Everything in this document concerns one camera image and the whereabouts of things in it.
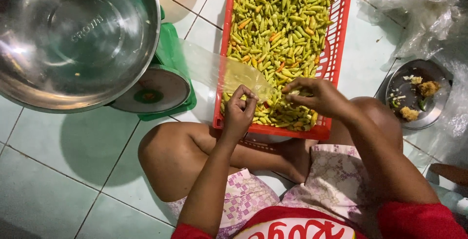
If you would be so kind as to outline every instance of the orange plastic container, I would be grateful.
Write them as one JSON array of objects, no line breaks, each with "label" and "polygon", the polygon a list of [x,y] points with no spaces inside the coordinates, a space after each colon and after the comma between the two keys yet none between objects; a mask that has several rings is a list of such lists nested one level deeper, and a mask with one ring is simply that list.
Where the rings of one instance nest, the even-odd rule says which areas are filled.
[{"label": "orange plastic container", "polygon": [[[338,77],[340,74],[341,58],[343,54],[344,36],[346,35],[346,25],[348,23],[348,14],[351,0],[334,0],[330,7],[330,20],[334,24],[327,29],[325,49],[320,54],[320,65],[317,68],[315,77],[330,80],[335,87],[338,86]],[[226,56],[229,42],[229,32],[231,30],[231,16],[234,0],[226,1],[226,14],[224,19],[223,40],[221,44],[221,55]],[[224,80],[224,68],[219,69],[218,84],[222,85]],[[214,128],[223,128],[223,115],[220,113],[222,98],[222,89],[218,86],[216,92],[216,103],[214,109]],[[306,138],[315,140],[327,140],[330,137],[331,119],[319,116],[317,124],[307,132],[290,131],[285,128],[275,128],[272,126],[251,125],[248,132],[271,134],[280,136],[289,136],[295,138]]]}]

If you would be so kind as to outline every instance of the floral patterned skirt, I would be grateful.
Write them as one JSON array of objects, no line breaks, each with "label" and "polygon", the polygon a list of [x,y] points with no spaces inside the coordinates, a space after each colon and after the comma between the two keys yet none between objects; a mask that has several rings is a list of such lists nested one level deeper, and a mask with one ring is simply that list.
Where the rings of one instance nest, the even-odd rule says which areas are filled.
[{"label": "floral patterned skirt", "polygon": [[[231,238],[255,213],[275,205],[325,212],[378,238],[378,204],[369,190],[366,169],[356,148],[319,144],[311,151],[312,166],[306,182],[290,189],[282,201],[249,170],[230,175],[217,238]],[[166,204],[178,218],[184,202],[185,198]]]}]

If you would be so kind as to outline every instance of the red shirt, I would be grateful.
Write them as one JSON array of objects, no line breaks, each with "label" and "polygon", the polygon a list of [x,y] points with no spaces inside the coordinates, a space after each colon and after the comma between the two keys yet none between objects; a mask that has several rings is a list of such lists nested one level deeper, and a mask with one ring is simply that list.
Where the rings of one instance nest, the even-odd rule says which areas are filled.
[{"label": "red shirt", "polygon": [[[384,239],[468,239],[450,210],[437,204],[385,203],[378,212]],[[267,207],[256,213],[236,237],[251,239],[366,239],[345,222],[305,208]],[[172,239],[209,239],[210,235],[187,224],[178,225]]]}]

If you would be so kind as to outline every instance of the stainless steel bowl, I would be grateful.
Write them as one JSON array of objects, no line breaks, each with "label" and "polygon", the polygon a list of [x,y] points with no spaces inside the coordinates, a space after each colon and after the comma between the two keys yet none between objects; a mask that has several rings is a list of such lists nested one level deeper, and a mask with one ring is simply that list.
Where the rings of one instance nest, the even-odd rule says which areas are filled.
[{"label": "stainless steel bowl", "polygon": [[[411,80],[405,80],[404,76],[420,76],[423,78],[423,82],[437,81],[441,84],[441,88],[437,93],[427,98],[425,101],[425,110],[422,111],[418,105],[418,101],[422,99],[421,95],[416,90],[416,85],[411,84]],[[450,96],[452,90],[453,75],[441,66],[431,60],[412,60],[400,68],[398,68],[390,78],[386,92],[386,103],[395,115],[400,119],[401,126],[411,130],[421,130],[430,127],[439,118],[444,106]],[[400,106],[395,108],[390,103],[390,100],[397,96],[406,96],[406,98],[399,99]],[[408,122],[401,114],[400,110],[402,107],[408,106],[410,109],[417,110],[419,112],[418,119],[416,121]]]},{"label": "stainless steel bowl", "polygon": [[0,0],[0,93],[73,113],[126,92],[158,43],[159,0]]}]

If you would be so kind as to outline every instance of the weighing scale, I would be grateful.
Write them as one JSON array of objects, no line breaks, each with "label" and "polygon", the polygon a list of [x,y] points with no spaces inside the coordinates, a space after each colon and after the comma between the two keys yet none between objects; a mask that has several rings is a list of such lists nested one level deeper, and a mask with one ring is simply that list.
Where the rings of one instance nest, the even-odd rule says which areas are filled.
[{"label": "weighing scale", "polygon": [[[164,17],[161,8],[161,20]],[[109,105],[136,113],[142,121],[155,120],[195,107],[195,90],[172,23],[161,24],[155,56],[142,77]]]}]

